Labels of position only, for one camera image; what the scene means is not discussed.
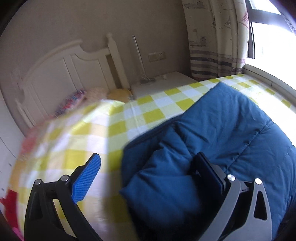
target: blue gripper pad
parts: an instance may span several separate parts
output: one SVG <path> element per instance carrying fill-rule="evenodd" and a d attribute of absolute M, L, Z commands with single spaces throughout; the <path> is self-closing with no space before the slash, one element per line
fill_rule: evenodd
<path fill-rule="evenodd" d="M 72 186 L 72 199 L 77 202 L 83 200 L 94 178 L 101 168 L 101 157 L 94 153 L 84 170 L 80 173 Z"/>

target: white nightstand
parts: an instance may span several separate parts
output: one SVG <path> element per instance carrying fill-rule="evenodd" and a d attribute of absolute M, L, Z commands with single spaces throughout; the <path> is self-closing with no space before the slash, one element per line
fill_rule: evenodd
<path fill-rule="evenodd" d="M 131 86 L 133 96 L 135 99 L 143 97 L 146 95 L 152 95 L 164 90 L 169 90 L 176 88 L 182 85 L 188 85 L 196 82 L 195 79 L 192 79 L 186 75 L 183 75 L 179 72 L 172 72 L 166 74 L 167 79 L 164 80 L 162 76 L 156 77 L 156 82 L 141 85 L 139 83 Z"/>

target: headboard panel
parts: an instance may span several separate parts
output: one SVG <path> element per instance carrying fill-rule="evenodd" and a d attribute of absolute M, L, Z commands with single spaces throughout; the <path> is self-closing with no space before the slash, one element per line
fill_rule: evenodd
<path fill-rule="evenodd" d="M 58 104 L 79 89 L 116 88 L 106 56 L 111 55 L 123 88 L 130 88 L 122 61 L 112 38 L 107 34 L 108 47 L 93 53 L 81 48 L 82 40 L 61 45 L 40 60 L 24 78 L 25 99 L 16 99 L 18 110 L 31 128 L 54 114 Z"/>

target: gray wall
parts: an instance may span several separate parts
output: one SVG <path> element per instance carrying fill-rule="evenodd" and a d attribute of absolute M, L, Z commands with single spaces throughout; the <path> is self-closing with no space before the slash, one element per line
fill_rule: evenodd
<path fill-rule="evenodd" d="M 189 48 L 181 0 L 28 0 L 0 38 L 0 87 L 21 131 L 27 126 L 14 99 L 22 92 L 11 81 L 18 67 L 23 78 L 44 54 L 60 44 L 82 39 L 85 51 L 106 46 L 113 33 L 130 83 L 141 73 L 132 42 L 138 45 L 149 77 L 164 72 L 190 74 Z M 165 51 L 167 59 L 150 63 L 148 53 Z"/>

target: metal screw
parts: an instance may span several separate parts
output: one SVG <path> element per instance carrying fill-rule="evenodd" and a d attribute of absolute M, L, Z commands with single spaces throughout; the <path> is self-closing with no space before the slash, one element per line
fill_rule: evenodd
<path fill-rule="evenodd" d="M 235 176 L 232 175 L 232 174 L 228 174 L 228 175 L 227 175 L 227 179 L 228 179 L 229 181 L 234 181 L 234 180 L 235 180 Z"/>
<path fill-rule="evenodd" d="M 68 176 L 68 175 L 63 175 L 63 176 L 61 177 L 61 180 L 62 180 L 63 182 L 66 182 L 66 181 L 69 180 L 69 176 Z"/>
<path fill-rule="evenodd" d="M 35 185 L 39 185 L 40 183 L 41 183 L 41 179 L 37 179 L 37 180 L 35 180 L 35 182 L 34 182 Z"/>
<path fill-rule="evenodd" d="M 256 179 L 255 179 L 255 182 L 256 182 L 258 185 L 261 185 L 261 184 L 262 184 L 262 181 L 261 181 L 261 179 L 259 179 L 259 178 L 256 178 Z"/>

